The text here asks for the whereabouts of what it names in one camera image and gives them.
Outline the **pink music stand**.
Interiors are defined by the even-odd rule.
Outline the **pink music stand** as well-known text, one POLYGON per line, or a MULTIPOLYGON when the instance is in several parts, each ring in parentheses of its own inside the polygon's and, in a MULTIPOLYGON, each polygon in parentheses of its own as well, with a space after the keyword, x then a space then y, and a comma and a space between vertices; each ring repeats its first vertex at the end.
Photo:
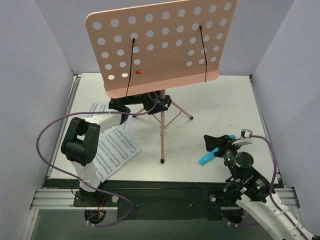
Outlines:
POLYGON ((167 89, 215 80, 236 6, 178 0, 90 13, 85 27, 107 96, 163 98, 167 89))

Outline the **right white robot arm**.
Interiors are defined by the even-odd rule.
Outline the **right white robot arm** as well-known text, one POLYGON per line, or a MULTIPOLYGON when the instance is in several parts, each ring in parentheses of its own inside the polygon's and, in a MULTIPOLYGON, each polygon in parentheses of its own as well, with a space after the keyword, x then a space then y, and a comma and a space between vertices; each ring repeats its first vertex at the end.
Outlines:
POLYGON ((253 139, 264 140, 270 151, 272 144, 263 136, 249 129, 241 131, 240 138, 231 135, 214 137, 204 135, 207 155, 199 160, 204 165, 213 158, 222 158, 231 176, 223 188, 224 201, 237 205, 263 227, 274 240, 316 240, 290 212, 274 188, 277 176, 277 158, 272 152, 273 174, 267 180, 253 166, 254 158, 240 147, 252 143, 253 139))

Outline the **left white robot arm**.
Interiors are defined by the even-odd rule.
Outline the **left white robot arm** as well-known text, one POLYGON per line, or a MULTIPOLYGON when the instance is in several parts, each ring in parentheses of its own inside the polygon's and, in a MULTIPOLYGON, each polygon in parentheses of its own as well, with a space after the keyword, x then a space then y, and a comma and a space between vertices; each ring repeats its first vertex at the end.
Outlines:
POLYGON ((99 135, 105 130, 124 123, 131 110, 128 105, 142 104, 149 114, 167 111, 172 100, 169 95, 161 97, 161 92, 141 93, 121 98, 112 98, 108 104, 110 110, 118 113, 98 114, 87 118, 74 117, 64 136, 61 152, 72 163, 77 176, 81 178, 79 188, 85 194, 85 200, 92 206, 99 205, 103 193, 97 188, 101 180, 96 174, 94 158, 98 151, 99 135))

